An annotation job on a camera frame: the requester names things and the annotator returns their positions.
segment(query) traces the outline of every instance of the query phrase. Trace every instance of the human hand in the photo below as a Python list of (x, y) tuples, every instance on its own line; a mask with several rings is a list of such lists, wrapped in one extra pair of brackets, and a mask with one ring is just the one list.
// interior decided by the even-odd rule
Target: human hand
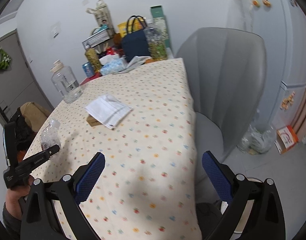
[(6, 198), (5, 198), (5, 207), (7, 211), (15, 218), (20, 220), (22, 218), (22, 210), (19, 205), (18, 200), (21, 197), (27, 196), (34, 181), (33, 176), (29, 176), (28, 178), (28, 184), (26, 186), (15, 186), (13, 188), (9, 188), (6, 192)]

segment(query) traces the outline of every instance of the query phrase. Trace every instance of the silver bolt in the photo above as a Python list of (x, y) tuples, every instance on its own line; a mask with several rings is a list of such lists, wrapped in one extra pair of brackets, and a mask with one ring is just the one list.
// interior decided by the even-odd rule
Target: silver bolt
[(269, 184), (269, 185), (273, 185), (274, 184), (274, 181), (272, 179), (267, 179), (266, 182)]
[(236, 175), (237, 180), (243, 181), (245, 177), (242, 174), (237, 174)]
[(66, 175), (63, 176), (63, 180), (64, 181), (69, 181), (71, 179), (71, 177), (72, 177), (71, 175), (66, 174)]
[(40, 183), (40, 179), (35, 179), (34, 181), (33, 181), (33, 184), (34, 185), (38, 185)]

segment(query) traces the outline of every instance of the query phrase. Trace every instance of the bottle cap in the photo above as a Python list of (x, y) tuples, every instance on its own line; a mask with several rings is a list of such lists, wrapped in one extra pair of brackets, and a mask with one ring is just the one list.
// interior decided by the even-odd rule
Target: bottle cap
[(57, 60), (54, 62), (54, 68), (51, 69), (51, 72), (55, 73), (57, 70), (60, 70), (62, 67), (64, 67), (64, 64), (60, 60)]
[(59, 128), (60, 127), (60, 125), (61, 125), (61, 123), (59, 122), (59, 121), (57, 121), (57, 120), (54, 120), (54, 119), (51, 119), (50, 121), (49, 121), (49, 124), (50, 125), (52, 125), (52, 126), (54, 126), (55, 128)]

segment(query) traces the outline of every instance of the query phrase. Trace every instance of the wire basket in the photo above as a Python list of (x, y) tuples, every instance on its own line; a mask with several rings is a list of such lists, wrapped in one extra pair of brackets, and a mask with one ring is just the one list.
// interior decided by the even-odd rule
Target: wire basket
[(87, 40), (83, 41), (82, 44), (84, 49), (86, 49), (87, 45), (90, 45), (91, 48), (94, 48), (97, 45), (102, 44), (112, 38), (113, 38), (113, 32), (110, 31), (110, 29), (105, 29), (93, 34), (92, 36), (87, 38)]

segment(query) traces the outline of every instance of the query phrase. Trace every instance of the polka dot fabric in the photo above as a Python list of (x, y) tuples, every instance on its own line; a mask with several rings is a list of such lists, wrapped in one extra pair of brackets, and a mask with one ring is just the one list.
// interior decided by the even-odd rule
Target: polka dot fabric
[[(73, 174), (96, 152), (105, 155), (102, 175), (88, 200), (80, 204), (102, 240), (202, 238), (194, 198), (193, 100), (182, 59), (142, 65), (83, 85), (83, 95), (61, 102), (51, 113), (61, 123), (59, 160), (32, 175), (44, 182)], [(134, 108), (117, 126), (90, 127), (84, 107), (111, 94)], [(28, 155), (41, 151), (38, 132)], [(66, 236), (75, 239), (58, 201), (56, 211)]]

